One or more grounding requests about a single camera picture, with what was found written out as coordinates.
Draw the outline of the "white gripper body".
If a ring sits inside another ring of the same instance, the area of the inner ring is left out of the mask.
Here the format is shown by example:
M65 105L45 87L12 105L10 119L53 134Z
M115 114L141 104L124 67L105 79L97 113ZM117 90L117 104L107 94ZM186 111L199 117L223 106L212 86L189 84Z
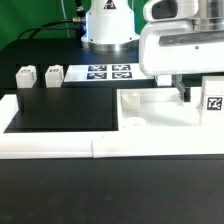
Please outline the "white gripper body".
M147 76L224 71L224 0L149 0L139 40Z

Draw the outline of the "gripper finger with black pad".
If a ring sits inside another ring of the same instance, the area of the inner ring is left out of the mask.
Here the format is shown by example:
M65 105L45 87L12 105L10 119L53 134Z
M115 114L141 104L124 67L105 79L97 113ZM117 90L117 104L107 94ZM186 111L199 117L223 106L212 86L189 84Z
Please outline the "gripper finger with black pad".
M172 84L179 91L180 98L183 102L189 102L191 100L191 91L184 85L181 75L173 75Z

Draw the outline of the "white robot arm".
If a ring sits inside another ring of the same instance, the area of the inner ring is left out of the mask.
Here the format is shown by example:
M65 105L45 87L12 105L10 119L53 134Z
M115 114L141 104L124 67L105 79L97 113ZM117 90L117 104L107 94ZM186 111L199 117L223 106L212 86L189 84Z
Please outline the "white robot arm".
M82 46L98 51L139 47L146 76L172 77L184 92L184 75L224 73L224 0L148 0L147 24L135 32L128 0L92 0Z

